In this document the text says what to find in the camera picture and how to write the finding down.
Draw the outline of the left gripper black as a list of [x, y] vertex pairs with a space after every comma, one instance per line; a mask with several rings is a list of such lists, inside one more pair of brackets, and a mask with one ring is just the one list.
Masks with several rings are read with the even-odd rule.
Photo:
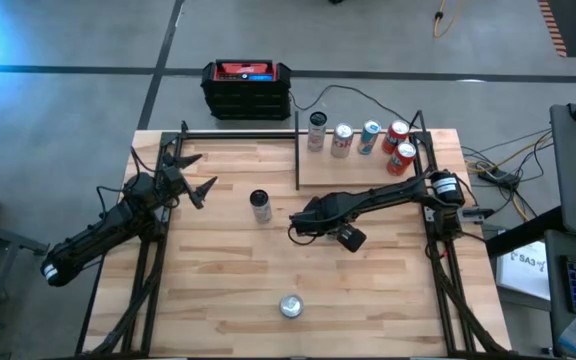
[[182, 174], [182, 169], [192, 165], [201, 157], [201, 154], [190, 156], [165, 154], [165, 164], [167, 167], [158, 170], [155, 174], [155, 188], [159, 205], [167, 208], [175, 208], [180, 204], [179, 197], [186, 194], [196, 209], [202, 209], [204, 207], [203, 202], [205, 197], [217, 182], [218, 177], [214, 176], [192, 190]]

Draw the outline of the tall white can black top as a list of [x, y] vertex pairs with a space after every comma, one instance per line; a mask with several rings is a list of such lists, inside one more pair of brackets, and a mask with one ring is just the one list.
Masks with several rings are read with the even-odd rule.
[[309, 117], [308, 141], [309, 151], [319, 152], [323, 149], [326, 135], [327, 115], [321, 111], [313, 112]]
[[272, 211], [270, 206], [269, 195], [262, 189], [254, 190], [250, 196], [249, 201], [258, 223], [267, 223], [272, 218]]

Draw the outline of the red soda can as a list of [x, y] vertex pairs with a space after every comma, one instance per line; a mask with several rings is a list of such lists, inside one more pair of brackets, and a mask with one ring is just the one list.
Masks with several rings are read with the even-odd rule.
[[409, 142], [399, 143], [387, 163], [386, 169], [393, 176], [402, 175], [417, 155], [416, 148]]
[[382, 141], [382, 150], [386, 154], [392, 154], [397, 146], [405, 142], [408, 137], [409, 124], [402, 120], [393, 121], [387, 128]]

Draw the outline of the silver Diet Coke can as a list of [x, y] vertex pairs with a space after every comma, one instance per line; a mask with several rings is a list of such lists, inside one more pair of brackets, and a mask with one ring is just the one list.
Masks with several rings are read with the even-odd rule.
[[354, 131], [349, 124], [338, 124], [333, 133], [331, 155], [336, 158], [346, 158], [352, 145], [353, 136]]
[[294, 319], [302, 314], [304, 302], [296, 294], [286, 295], [279, 302], [279, 310], [284, 317]]

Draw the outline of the teal white slim can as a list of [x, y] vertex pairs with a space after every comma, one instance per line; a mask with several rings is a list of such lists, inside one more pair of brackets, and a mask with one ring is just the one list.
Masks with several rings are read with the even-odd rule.
[[376, 140], [381, 132], [381, 125], [373, 120], [367, 120], [361, 131], [359, 144], [357, 147], [358, 153], [361, 155], [368, 155], [372, 152]]

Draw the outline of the wooden shelf board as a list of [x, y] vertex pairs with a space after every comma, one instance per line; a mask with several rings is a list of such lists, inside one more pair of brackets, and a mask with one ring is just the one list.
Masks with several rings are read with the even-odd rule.
[[361, 134], [355, 133], [352, 147], [346, 158], [331, 155], [332, 134], [328, 133], [324, 147], [320, 152], [311, 152], [307, 147], [308, 136], [299, 137], [299, 182], [304, 186], [383, 186], [402, 182], [416, 175], [413, 165], [395, 176], [388, 172], [386, 165], [390, 155], [383, 152], [381, 143], [385, 137], [382, 132], [376, 141], [373, 151], [362, 155], [357, 151]]

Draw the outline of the red black power station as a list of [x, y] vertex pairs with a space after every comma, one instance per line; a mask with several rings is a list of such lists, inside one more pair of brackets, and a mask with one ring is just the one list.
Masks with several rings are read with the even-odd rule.
[[216, 60], [202, 70], [201, 88], [219, 120], [277, 120], [291, 114], [292, 70], [272, 60]]

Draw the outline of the black power strip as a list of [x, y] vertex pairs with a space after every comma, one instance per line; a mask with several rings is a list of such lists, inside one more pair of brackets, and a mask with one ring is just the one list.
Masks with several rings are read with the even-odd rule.
[[478, 173], [477, 177], [494, 186], [501, 187], [507, 190], [514, 190], [520, 184], [520, 177], [514, 173], [508, 173], [499, 168], [494, 168], [491, 171], [484, 171]]

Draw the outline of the black desk leg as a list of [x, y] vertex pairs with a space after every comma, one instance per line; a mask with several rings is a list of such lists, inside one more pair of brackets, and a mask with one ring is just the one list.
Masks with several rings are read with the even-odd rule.
[[547, 230], [565, 230], [560, 206], [488, 239], [486, 241], [487, 253], [490, 258], [503, 256], [542, 239]]

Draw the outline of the white printed paper sheet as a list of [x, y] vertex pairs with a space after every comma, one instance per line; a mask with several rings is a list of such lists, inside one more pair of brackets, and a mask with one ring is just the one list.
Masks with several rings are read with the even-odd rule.
[[543, 300], [550, 300], [546, 246], [537, 241], [496, 259], [496, 283]]

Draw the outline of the dark grey desk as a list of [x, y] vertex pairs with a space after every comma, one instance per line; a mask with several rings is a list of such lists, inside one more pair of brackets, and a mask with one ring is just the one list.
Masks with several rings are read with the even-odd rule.
[[562, 348], [558, 344], [559, 336], [576, 317], [576, 314], [569, 312], [567, 307], [562, 258], [576, 256], [576, 235], [547, 230], [544, 242], [549, 276], [553, 352], [555, 356], [562, 356]]

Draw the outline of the black metal shelf post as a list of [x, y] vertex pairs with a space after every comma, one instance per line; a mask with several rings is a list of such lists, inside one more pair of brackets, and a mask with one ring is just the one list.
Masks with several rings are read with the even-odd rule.
[[295, 173], [295, 190], [300, 190], [300, 129], [299, 129], [299, 111], [295, 110], [294, 118], [294, 173]]

